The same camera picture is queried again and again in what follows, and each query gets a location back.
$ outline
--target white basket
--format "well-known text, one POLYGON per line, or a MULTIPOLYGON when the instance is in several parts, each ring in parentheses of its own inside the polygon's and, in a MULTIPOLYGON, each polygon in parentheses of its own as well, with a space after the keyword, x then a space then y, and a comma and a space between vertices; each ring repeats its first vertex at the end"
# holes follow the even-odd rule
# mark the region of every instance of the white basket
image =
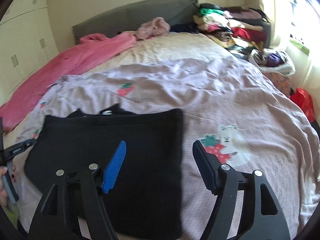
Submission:
POLYGON ((286 77, 292 76, 296 70, 294 68, 294 64, 292 62, 292 59, 289 57, 289 55, 283 51, 283 50, 274 50, 274 49, 264 49, 263 54, 268 56, 270 53, 275 53, 275 52, 282 52, 285 57, 286 57, 286 62, 282 65, 279 65, 277 67, 266 67, 264 65, 258 65, 253 57, 258 54, 258 51, 254 49, 251 54, 249 55, 249 62, 255 65, 262 73, 281 73, 282 75, 286 77))

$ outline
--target red plastic bag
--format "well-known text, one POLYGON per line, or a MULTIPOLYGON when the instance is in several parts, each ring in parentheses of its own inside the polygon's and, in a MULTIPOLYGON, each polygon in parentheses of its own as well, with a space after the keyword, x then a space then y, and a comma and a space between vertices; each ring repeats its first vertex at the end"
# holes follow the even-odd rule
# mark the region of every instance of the red plastic bag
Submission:
POLYGON ((290 97, 290 99, 301 108, 310 123, 315 120, 315 110, 313 108, 312 97, 307 91, 302 88, 297 88, 297 91, 290 97))

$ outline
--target pink fleece blanket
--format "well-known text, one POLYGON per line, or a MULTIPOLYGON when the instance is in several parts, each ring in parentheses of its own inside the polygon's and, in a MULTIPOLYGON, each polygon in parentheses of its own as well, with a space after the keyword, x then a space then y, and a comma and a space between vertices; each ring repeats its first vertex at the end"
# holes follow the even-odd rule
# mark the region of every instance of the pink fleece blanket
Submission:
POLYGON ((132 47, 136 42, 135 36, 128 33, 121 33, 111 39, 102 39, 100 34, 98 39, 88 37, 85 40, 90 41, 81 41, 82 44, 65 50, 30 76, 13 93, 11 99, 0 107, 4 131, 13 130, 59 77, 81 75, 132 47))

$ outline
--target wardrobe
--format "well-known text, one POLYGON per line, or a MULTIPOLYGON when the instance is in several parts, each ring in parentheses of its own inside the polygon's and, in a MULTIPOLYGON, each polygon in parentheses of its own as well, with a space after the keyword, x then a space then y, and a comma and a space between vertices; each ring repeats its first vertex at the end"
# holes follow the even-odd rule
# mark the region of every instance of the wardrobe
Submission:
POLYGON ((46 0, 14 0, 0 21, 0 105, 58 50, 46 0))

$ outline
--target padded headboard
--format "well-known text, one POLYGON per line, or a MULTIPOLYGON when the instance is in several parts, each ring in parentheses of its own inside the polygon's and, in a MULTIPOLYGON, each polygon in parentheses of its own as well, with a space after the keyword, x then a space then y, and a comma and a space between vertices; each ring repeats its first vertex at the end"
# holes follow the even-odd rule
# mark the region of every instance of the padded headboard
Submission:
POLYGON ((76 44, 81 37, 102 33, 109 38, 119 32, 135 31, 144 22, 163 17, 170 25, 193 22, 198 0, 146 0, 96 15, 72 27, 76 44))

